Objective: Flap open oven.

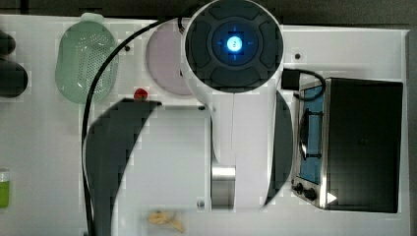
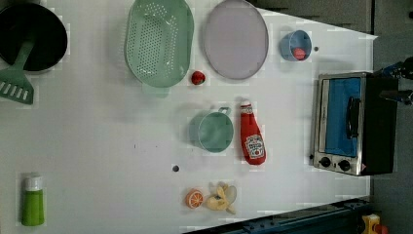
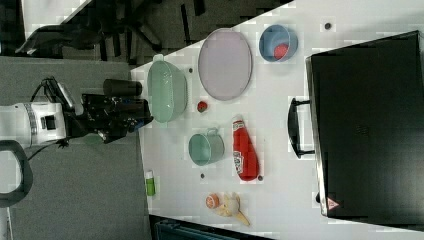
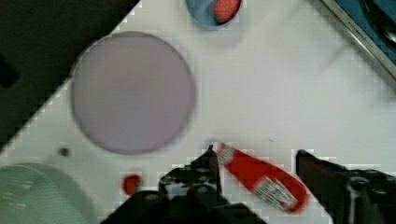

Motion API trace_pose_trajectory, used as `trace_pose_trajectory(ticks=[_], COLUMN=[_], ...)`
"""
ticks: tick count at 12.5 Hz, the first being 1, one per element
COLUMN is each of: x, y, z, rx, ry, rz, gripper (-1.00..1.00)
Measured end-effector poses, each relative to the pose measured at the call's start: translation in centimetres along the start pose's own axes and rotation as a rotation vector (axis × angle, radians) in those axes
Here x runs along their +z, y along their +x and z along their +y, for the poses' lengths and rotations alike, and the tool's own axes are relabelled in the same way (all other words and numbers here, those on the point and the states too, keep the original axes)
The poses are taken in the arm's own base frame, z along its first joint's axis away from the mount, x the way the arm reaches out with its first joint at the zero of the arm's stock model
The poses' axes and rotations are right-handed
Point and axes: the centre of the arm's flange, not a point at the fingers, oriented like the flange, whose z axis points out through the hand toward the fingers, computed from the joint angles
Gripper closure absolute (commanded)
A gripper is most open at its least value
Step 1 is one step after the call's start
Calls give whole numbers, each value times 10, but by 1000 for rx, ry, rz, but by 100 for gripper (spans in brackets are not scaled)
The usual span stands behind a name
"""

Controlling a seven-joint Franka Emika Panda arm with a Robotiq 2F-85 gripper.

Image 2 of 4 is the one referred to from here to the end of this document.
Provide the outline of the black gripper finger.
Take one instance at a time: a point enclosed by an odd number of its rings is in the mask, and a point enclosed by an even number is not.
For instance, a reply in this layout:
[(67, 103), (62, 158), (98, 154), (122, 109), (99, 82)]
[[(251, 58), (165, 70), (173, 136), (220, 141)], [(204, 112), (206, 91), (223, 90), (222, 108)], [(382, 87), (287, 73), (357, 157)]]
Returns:
[(412, 90), (403, 91), (382, 91), (380, 97), (388, 100), (398, 101), (406, 105), (412, 104)]

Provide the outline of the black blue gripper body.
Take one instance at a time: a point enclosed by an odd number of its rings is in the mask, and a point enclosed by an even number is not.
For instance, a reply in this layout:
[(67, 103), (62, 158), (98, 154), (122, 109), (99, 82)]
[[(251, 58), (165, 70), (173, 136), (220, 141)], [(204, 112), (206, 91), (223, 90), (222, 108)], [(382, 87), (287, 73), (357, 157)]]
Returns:
[(397, 62), (393, 65), (382, 68), (378, 71), (382, 77), (395, 79), (413, 79), (413, 58), (407, 58), (405, 61)]

